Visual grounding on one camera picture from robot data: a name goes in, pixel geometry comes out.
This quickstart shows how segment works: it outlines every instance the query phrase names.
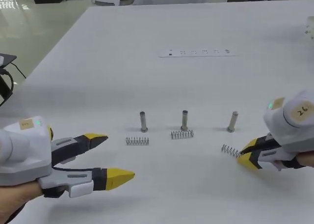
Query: number label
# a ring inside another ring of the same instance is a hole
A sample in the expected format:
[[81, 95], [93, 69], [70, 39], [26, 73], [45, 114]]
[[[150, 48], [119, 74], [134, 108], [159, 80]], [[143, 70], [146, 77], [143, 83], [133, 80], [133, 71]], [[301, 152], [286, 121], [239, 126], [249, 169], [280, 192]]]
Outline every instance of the number label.
[[314, 104], [310, 101], [303, 101], [295, 107], [290, 116], [297, 122], [302, 122], [314, 113]]
[[20, 128], [21, 130], [26, 130], [34, 127], [34, 123], [32, 119], [26, 119], [20, 121]]

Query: gray base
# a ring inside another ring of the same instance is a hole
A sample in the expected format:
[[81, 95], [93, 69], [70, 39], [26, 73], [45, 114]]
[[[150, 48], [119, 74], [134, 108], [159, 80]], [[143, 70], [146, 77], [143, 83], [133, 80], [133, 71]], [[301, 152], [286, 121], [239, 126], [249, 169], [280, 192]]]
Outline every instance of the gray base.
[[231, 133], [231, 132], [234, 132], [235, 130], [234, 129], [231, 130], [229, 127], [227, 127], [227, 131]]
[[51, 164], [16, 173], [0, 173], [0, 186], [16, 186], [48, 176], [52, 172]]

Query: wrist strap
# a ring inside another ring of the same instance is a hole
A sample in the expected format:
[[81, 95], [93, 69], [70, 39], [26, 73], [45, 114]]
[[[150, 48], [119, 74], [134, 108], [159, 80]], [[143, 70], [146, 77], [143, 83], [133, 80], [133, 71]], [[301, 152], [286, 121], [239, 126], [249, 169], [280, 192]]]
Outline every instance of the wrist strap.
[[291, 161], [282, 161], [283, 165], [287, 168], [294, 168], [294, 169], [299, 169], [299, 168], [304, 168], [305, 166], [302, 166], [299, 164], [298, 160], [296, 157], [294, 157]]

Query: black cable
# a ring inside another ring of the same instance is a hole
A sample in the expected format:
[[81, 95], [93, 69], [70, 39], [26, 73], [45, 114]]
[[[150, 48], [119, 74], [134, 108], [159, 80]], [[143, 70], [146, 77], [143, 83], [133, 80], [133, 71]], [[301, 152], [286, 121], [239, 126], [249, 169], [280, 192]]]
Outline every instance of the black cable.
[[3, 99], [3, 102], [0, 104], [0, 107], [1, 107], [12, 95], [13, 89], [14, 89], [14, 81], [13, 81], [12, 75], [8, 71], [6, 71], [5, 69], [0, 69], [0, 75], [7, 75], [7, 76], [9, 76], [9, 78], [11, 80], [11, 89], [10, 89], [11, 93], [6, 99]]
[[16, 66], [14, 63], [11, 63], [12, 65], [14, 65], [16, 67], [16, 69], [23, 75], [23, 77], [26, 79], [25, 75], [21, 72], [21, 70], [18, 68], [18, 66]]

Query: tiled floor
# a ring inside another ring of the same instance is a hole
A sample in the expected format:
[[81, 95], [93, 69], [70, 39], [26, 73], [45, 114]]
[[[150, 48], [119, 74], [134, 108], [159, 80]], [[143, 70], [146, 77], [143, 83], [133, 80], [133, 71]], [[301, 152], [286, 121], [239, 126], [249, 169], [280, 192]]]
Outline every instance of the tiled floor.
[[[90, 4], [90, 0], [60, 4], [0, 0], [0, 53], [16, 55], [14, 63], [28, 76]], [[24, 80], [14, 66], [6, 69], [15, 82]]]

